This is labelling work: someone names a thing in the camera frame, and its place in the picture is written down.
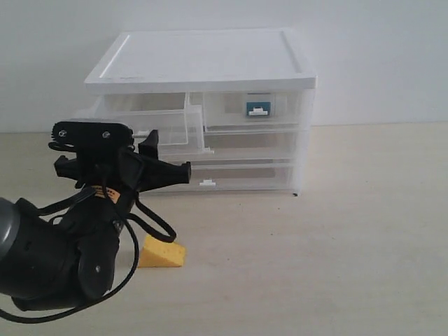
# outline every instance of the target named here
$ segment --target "light wood surface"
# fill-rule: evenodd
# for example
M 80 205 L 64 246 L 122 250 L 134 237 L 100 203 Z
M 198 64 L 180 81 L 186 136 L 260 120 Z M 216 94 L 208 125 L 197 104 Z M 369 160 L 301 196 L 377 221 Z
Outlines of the light wood surface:
M 73 192 L 48 138 L 0 136 L 2 196 L 43 206 Z M 178 230 L 184 267 L 140 269 L 98 307 L 46 325 L 0 321 L 0 335 L 448 333 L 446 123 L 313 128 L 300 197 L 144 201 Z M 131 257 L 123 233 L 117 281 Z

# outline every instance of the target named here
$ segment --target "plastic drawer unit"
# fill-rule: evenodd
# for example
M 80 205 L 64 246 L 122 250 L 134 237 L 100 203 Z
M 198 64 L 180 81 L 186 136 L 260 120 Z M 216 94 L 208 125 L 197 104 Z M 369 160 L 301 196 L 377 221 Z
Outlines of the plastic drawer unit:
M 126 32 L 85 84 L 98 99 L 78 117 L 157 129 L 162 160 L 192 162 L 162 191 L 300 192 L 316 74 L 294 30 Z

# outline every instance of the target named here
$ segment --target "triangular sponge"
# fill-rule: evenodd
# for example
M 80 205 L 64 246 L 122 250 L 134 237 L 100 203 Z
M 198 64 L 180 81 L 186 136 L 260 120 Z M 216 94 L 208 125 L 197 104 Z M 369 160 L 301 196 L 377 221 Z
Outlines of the triangular sponge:
M 181 267 L 186 249 L 177 243 L 164 243 L 149 234 L 140 253 L 139 267 Z

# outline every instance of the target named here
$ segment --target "white wall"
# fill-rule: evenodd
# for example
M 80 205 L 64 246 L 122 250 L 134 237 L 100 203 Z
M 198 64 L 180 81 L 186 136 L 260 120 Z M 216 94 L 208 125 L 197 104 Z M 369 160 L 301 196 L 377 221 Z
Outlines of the white wall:
M 122 30 L 297 26 L 319 74 L 315 125 L 448 120 L 446 0 L 3 0 L 0 132 L 43 131 L 93 98 Z

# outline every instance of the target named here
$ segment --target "drawer handle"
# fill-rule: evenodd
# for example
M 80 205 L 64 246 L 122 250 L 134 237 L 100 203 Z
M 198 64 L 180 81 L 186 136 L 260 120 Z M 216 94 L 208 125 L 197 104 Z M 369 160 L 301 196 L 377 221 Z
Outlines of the drawer handle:
M 216 182 L 214 182 L 211 178 L 207 180 L 203 180 L 202 182 L 199 182 L 199 185 L 201 187 L 214 187 L 216 186 Z

